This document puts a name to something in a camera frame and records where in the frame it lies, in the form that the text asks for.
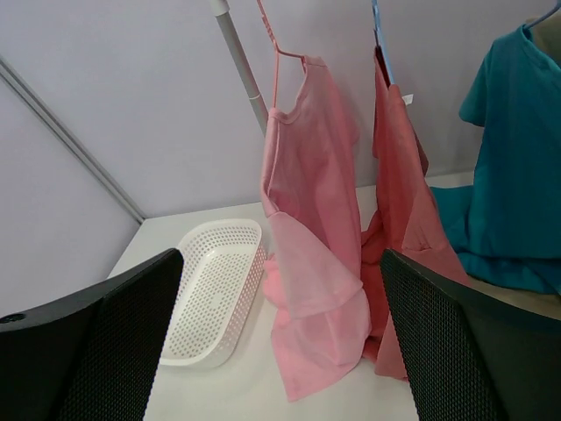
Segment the light blue wire hanger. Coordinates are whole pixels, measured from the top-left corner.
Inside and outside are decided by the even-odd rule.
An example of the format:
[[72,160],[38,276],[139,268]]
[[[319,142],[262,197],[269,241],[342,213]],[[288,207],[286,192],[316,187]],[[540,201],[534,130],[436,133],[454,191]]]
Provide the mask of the light blue wire hanger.
[[555,15],[559,10],[561,9],[561,0],[557,0],[553,6],[553,8],[551,10],[549,10],[548,12],[546,12],[544,15],[542,15],[541,17],[532,20],[531,22],[528,22],[524,25],[525,28],[527,29],[531,29],[536,25],[541,24],[543,21],[545,21],[546,19],[552,17],[553,15]]

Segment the coral red t-shirt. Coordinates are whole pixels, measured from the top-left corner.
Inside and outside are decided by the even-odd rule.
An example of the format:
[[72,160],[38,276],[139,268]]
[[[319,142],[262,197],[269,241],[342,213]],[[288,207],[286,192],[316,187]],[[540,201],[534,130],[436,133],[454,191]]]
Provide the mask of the coral red t-shirt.
[[377,375],[406,380],[380,272],[384,250],[394,249],[455,282],[469,285],[470,281],[444,234],[436,199],[425,180],[429,161],[409,120],[400,89],[389,81],[379,48],[375,50],[374,63],[377,210],[361,234],[361,280],[372,325],[363,355],[373,362]]

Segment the pink wire hanger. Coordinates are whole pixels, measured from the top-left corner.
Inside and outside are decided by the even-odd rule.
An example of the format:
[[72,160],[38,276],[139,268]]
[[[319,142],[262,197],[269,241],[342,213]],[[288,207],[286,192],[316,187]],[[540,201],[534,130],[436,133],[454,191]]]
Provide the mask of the pink wire hanger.
[[272,94],[272,106],[275,108],[277,106],[278,100],[278,87],[279,87],[279,76],[280,76],[280,64],[281,64],[281,56],[286,56],[289,58],[298,59],[302,65],[302,71],[304,74],[307,73],[306,70],[306,57],[301,54],[293,54],[287,51],[284,51],[280,48],[279,43],[277,41],[276,36],[274,35],[273,28],[271,23],[268,19],[266,14],[266,10],[264,4],[261,0],[257,0],[257,5],[259,7],[259,11],[261,14],[261,19],[266,28],[267,35],[273,44],[273,51],[274,51],[274,69],[273,69],[273,94]]

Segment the light pink t-shirt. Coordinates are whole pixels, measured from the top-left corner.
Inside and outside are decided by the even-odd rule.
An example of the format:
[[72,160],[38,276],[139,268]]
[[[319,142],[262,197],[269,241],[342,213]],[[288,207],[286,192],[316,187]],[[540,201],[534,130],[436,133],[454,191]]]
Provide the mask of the light pink t-shirt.
[[263,285],[289,401],[338,382],[371,331],[360,279],[355,119],[323,60],[305,57],[290,112],[271,109],[260,195],[274,242]]

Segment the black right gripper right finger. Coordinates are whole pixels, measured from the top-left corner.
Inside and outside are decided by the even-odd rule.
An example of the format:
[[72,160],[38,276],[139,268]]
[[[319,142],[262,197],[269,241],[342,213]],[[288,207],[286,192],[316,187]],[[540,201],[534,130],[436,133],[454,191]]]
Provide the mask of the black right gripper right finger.
[[558,420],[560,322],[387,249],[380,269],[421,420]]

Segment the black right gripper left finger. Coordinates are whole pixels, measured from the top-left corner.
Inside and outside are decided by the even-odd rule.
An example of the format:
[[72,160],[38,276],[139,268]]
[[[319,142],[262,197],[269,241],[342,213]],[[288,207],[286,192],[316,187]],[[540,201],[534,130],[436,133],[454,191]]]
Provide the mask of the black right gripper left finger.
[[170,248],[106,281],[1,318],[3,420],[141,420],[183,258]]

